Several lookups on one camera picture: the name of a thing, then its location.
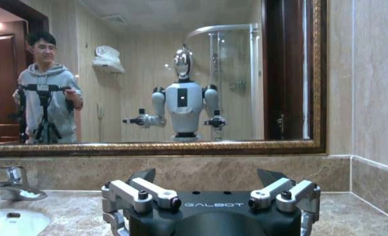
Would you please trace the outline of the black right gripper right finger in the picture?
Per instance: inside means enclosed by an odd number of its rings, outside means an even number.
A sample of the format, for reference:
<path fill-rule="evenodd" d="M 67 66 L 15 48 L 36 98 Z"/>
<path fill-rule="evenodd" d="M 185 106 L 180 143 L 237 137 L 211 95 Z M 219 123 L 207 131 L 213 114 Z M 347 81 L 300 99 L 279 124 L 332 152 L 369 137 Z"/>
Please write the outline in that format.
<path fill-rule="evenodd" d="M 259 168 L 261 189 L 251 191 L 249 209 L 253 212 L 269 209 L 275 204 L 281 213 L 301 211 L 300 235 L 309 236 L 312 225 L 320 218 L 320 186 L 309 180 L 296 182 L 277 171 Z"/>

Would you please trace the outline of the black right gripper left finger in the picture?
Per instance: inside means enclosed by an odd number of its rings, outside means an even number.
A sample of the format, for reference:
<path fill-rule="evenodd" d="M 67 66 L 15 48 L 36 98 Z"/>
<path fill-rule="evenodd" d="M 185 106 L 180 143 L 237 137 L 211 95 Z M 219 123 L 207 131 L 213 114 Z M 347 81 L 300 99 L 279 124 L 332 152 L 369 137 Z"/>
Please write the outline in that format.
<path fill-rule="evenodd" d="M 175 190 L 153 183 L 156 169 L 135 172 L 128 180 L 107 182 L 101 187 L 103 219 L 115 236 L 129 235 L 131 215 L 147 216 L 153 209 L 177 213 L 181 199 Z"/>

